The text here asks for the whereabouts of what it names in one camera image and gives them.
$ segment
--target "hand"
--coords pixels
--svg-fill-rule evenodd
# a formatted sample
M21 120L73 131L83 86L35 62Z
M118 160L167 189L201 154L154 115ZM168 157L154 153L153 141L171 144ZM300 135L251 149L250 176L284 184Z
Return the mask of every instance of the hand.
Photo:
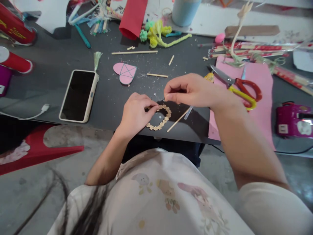
M195 107L210 107L213 109L227 105L234 95L227 89L214 85L202 76L194 73L186 74L170 80L164 89L165 101L184 103Z
M118 130L123 136L132 139L150 122L152 116L159 109L159 105L147 95L133 93L124 105L123 117Z

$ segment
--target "table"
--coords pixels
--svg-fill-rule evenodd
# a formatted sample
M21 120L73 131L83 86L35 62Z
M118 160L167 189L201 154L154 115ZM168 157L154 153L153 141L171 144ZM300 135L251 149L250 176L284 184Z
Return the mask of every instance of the table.
M123 114L123 105L133 92L147 94L154 101L164 99L163 90L169 79L187 73L198 73L205 76L208 73L206 65L214 64L215 60L203 61L208 48L198 48L199 43L212 43L208 37L193 36L170 48L157 48L157 54L111 55L111 52L126 51L135 46L136 50L149 50L148 43L130 41L122 37L118 24L110 22L110 32L97 35L89 34L86 24L81 25L92 48L87 49L78 32L71 28L71 39L55 40L47 35L38 25L32 24L38 30L38 40L33 46L16 47L5 45L9 50L35 62L34 71L29 75L14 76L7 95L0 99L0 110L18 117L31 117L40 112L41 107L48 103L50 108L36 120L68 125L115 130ZM74 69L94 70L93 53L103 52L97 73L99 82L95 92L89 121L85 124L64 122L58 115L64 98L67 84ZM126 62L137 66L136 76L130 87L120 84L118 75L113 71L117 62ZM292 58L288 58L287 67L292 66ZM144 76L146 73L168 75L169 78ZM274 77L273 86L273 141L277 151L298 152L313 144L310 139L284 140L274 134L275 107L279 103L293 100L296 103L313 107L313 99L306 93L294 88L283 80ZM162 138L220 144L219 141L208 139L208 108L194 108L187 120L182 119L169 133L167 129L186 111L188 106L167 103L172 110L171 120L159 131L144 128L140 134ZM161 121L159 115L154 115L152 125Z

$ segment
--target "forearm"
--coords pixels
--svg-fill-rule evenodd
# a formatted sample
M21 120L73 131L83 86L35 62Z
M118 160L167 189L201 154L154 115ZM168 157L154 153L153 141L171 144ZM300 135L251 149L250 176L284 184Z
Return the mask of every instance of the forearm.
M130 138L123 135L123 130L117 128L108 146L91 168L85 184L105 185L114 179L121 165Z
M239 188L253 181L288 185L279 159L241 103L214 114L227 159L241 178L236 180Z

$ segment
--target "yellow scissors handle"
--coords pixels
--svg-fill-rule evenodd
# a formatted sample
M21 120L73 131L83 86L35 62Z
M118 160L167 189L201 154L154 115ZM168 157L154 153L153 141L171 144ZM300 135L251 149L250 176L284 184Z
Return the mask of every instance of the yellow scissors handle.
M246 109L248 111L255 109L255 107L257 106L257 102L255 101L255 99L253 99L250 96L246 95L245 93L239 91L238 89L234 88L233 86L229 87L228 90L230 90L231 92L235 93L236 95L242 97L243 99L245 99L246 101L248 101L251 104L251 107L246 107Z

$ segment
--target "red scissors handle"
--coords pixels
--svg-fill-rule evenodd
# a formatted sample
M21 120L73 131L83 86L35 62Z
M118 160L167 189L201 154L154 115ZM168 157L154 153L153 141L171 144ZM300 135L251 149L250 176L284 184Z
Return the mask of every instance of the red scissors handle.
M262 99L262 92L258 85L256 85L254 82L249 81L249 80L242 80L240 78L236 78L235 85L241 90L243 93L247 94L251 98L255 99L256 102L260 101ZM248 85L253 88L255 91L256 97L254 98L249 91L245 88L244 85Z

